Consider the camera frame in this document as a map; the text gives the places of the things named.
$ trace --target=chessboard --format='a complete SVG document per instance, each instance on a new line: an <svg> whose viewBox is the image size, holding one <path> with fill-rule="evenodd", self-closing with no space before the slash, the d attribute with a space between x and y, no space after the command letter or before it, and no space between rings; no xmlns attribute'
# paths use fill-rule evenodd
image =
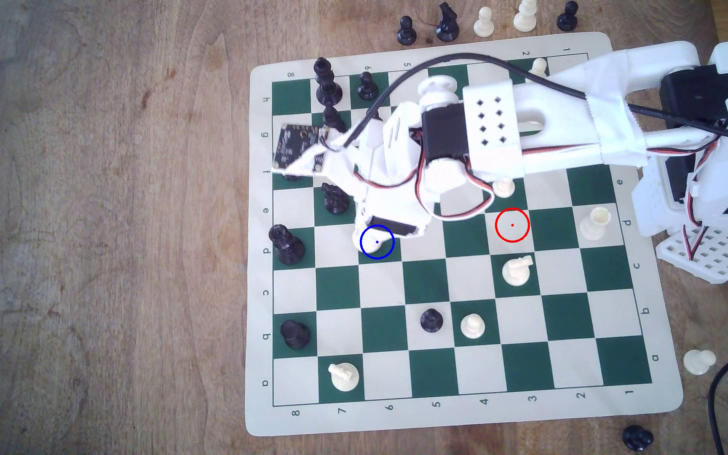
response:
<svg viewBox="0 0 728 455"><path fill-rule="evenodd" d="M382 90L412 65L458 52L488 54L548 74L611 52L597 32L531 36L381 54L329 57L344 95L348 126L371 101L358 97L369 71ZM397 239L381 260L351 242L355 207L324 208L320 177L287 181L270 171L284 125L321 126L314 60L252 71L249 112L248 331L246 425L256 436L422 428L665 412L682 387L650 238L637 233L630 167L598 165L531 174L510 198L465 221L433 220L424 236ZM512 78L500 67L448 62L423 70L379 109L386 120L402 101L418 101L430 75L450 75L457 94L469 84ZM459 213L481 202L476 188L447 193L437 210ZM599 241L578 224L597 206L612 215ZM268 229L286 225L306 246L283 265ZM529 228L529 233L518 242ZM510 286L508 260L530 255L531 278ZM435 308L440 331L420 327ZM464 337L471 313L484 335ZM310 342L290 349L280 325L308 326ZM329 364L358 368L359 384L341 392Z"/></svg>

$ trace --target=white pawn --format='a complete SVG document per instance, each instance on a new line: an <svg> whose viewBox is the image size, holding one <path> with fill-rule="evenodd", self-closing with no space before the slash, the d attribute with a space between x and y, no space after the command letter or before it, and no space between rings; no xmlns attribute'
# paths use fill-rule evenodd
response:
<svg viewBox="0 0 728 455"><path fill-rule="evenodd" d="M612 215L605 207L591 209L589 216L580 220L580 234L588 241L598 241L606 233L606 224L611 221Z"/></svg>
<svg viewBox="0 0 728 455"><path fill-rule="evenodd" d="M490 18L493 16L493 12L488 6L482 6L479 9L479 20L473 24L473 32L477 36L483 38L493 35L493 22Z"/></svg>
<svg viewBox="0 0 728 455"><path fill-rule="evenodd" d="M484 334L484 320L482 316L476 313L465 316L460 322L460 330L462 330L463 335L472 340L481 337Z"/></svg>
<svg viewBox="0 0 728 455"><path fill-rule="evenodd" d="M715 364L713 351L699 351L693 349L684 354L684 367L694 375L700 376Z"/></svg>
<svg viewBox="0 0 728 455"><path fill-rule="evenodd" d="M511 286L523 285L530 279L530 265L532 265L530 255L511 259L501 267L501 277Z"/></svg>
<svg viewBox="0 0 728 455"><path fill-rule="evenodd" d="M519 32L529 32L535 28L535 13L538 12L538 0L521 0L519 14L513 18L513 27Z"/></svg>
<svg viewBox="0 0 728 455"><path fill-rule="evenodd" d="M333 387L342 392L349 392L359 385L359 370L353 364L330 364L328 371Z"/></svg>

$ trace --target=wooden table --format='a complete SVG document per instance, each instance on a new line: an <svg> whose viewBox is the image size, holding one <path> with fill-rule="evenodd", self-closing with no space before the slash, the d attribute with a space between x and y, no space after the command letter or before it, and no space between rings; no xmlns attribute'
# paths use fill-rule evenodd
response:
<svg viewBox="0 0 728 455"><path fill-rule="evenodd" d="M248 78L261 64L443 46L435 2L0 0L0 452L712 452L706 390L728 359L728 284L659 262L682 372L670 414L257 438L244 427ZM454 0L462 33L480 3ZM494 1L493 38L516 37ZM557 32L541 2L535 33ZM615 48L716 41L707 2L582 0ZM654 93L637 95L658 105ZM648 121L646 127L659 127ZM728 375L717 399L728 449Z"/></svg>

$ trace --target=red circle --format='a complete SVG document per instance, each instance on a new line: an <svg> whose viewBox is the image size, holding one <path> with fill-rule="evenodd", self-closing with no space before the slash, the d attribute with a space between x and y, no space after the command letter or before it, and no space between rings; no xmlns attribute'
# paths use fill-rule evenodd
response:
<svg viewBox="0 0 728 455"><path fill-rule="evenodd" d="M526 233L524 233L524 235L523 235L523 236L521 236L521 238L520 238L520 239L518 239L518 240L516 240L516 241L508 241L508 240L507 240L506 238L502 237L502 236L501 236L501 234L499 233L499 217L501 216L501 214L505 213L506 211L519 211L519 212L521 212L521 214L523 214L523 215L524 215L524 218L526 218L526 219L527 219L527 232L526 232ZM526 214L526 213L524 213L524 211L523 211L523 210L521 210L521 209L517 209L517 208L514 208L514 207L511 207L511 208L509 208L509 209L505 209L505 210L503 210L503 211L499 212L499 214L498 214L498 215L496 215L496 222L494 222L494 223L493 223L493 226L494 226L494 227L496 228L496 234L497 234L497 235L499 236L499 238L500 238L500 239L502 239L502 240L503 240L503 241L505 241L505 242L508 242L508 243L512 243L512 244L514 244L514 243L516 243L516 242L520 242L520 241L524 240L524 237L526 237L526 236L527 236L527 234L529 234L529 233L530 233L530 217L529 217L529 216L527 216L527 214Z"/></svg>

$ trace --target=blue circle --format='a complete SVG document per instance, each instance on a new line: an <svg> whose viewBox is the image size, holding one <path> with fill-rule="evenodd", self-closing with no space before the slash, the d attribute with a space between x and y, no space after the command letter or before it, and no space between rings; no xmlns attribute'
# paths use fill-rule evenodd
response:
<svg viewBox="0 0 728 455"><path fill-rule="evenodd" d="M369 231L370 228L383 228L386 232L389 233L390 236L392 236L392 246L389 249L389 253L386 253L383 256L375 257L375 256L370 256L369 254L367 254L366 251L364 251L364 234L367 233L367 231ZM361 252L364 253L364 256L369 257L369 259L375 259L376 261L378 261L379 259L384 259L385 257L392 254L392 250L395 249L395 234L393 234L392 231L389 230L389 227L386 227L383 224L372 224L370 226L367 226L367 229L364 229L364 232L361 233L361 238L359 239L359 246L361 247Z"/></svg>

